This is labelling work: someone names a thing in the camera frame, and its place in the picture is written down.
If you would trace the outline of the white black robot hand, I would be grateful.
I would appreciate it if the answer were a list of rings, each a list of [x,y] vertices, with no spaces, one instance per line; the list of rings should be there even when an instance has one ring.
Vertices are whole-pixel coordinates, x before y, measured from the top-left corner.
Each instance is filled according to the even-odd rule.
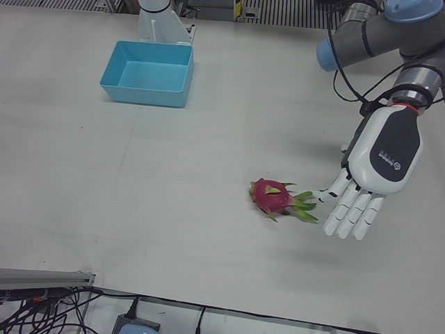
[[[364,238],[388,195],[407,184],[423,149],[421,112],[406,103],[380,107],[365,116],[346,146],[341,169],[319,191],[319,202],[337,204],[323,224],[327,235]]]

